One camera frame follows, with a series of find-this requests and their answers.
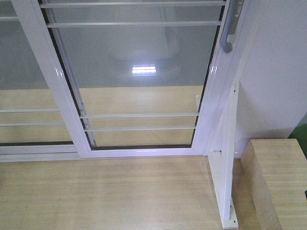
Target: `light wood flooring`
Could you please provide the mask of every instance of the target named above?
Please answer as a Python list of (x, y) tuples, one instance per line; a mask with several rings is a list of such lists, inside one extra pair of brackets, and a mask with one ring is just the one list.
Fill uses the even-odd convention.
[[(1, 230), (220, 230), (207, 157), (0, 163)], [(240, 161), (233, 200), (258, 230)]]

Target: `white support post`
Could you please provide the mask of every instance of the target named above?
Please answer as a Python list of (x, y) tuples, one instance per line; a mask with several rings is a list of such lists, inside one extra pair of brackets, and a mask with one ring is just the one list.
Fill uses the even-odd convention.
[[(211, 152), (208, 155), (214, 190), (224, 229), (238, 228), (236, 211), (231, 198), (238, 86), (239, 84), (235, 83), (230, 89), (217, 131), (214, 135)], [(216, 149), (221, 135), (222, 143)]]

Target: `white frame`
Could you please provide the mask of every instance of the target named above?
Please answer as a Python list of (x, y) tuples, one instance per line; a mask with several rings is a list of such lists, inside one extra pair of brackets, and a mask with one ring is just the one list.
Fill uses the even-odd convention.
[[(81, 158), (105, 158), (105, 157), (133, 157), (133, 156), (174, 156), (174, 155), (207, 155), (205, 151), (206, 142), (209, 136), (207, 131), (208, 121), (203, 115), (206, 111), (212, 111), (214, 107), (207, 103), (213, 92), (212, 84), (216, 77), (214, 69), (217, 68), (219, 58), (223, 55), (219, 43), (216, 43), (217, 52), (214, 53), (211, 71), (204, 99), (202, 101), (194, 141), (191, 148), (169, 148), (169, 149), (125, 149), (125, 150), (91, 150), (83, 127), (74, 106), (74, 102), (68, 89), (65, 76), (59, 63), (56, 51), (53, 47), (49, 32), (41, 13), (40, 6), (36, 0), (12, 0), (16, 14), (21, 22), (24, 32), (29, 40), (33, 53), (46, 78), (46, 82), (53, 93), (55, 102), (63, 116), (64, 123), (71, 135), (77, 152)], [(225, 5), (224, 14), (227, 12), (229, 2)]]

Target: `wood grain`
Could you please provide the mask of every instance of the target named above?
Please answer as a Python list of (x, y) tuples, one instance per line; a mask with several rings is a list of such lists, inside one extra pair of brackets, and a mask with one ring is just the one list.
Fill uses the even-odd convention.
[[(222, 229), (206, 157), (0, 163), (0, 172), (0, 229)], [(248, 193), (235, 196), (238, 213), (253, 212)], [(240, 229), (257, 230), (252, 218), (238, 216)]]
[(297, 140), (251, 140), (241, 160), (261, 229), (305, 230), (307, 161)]

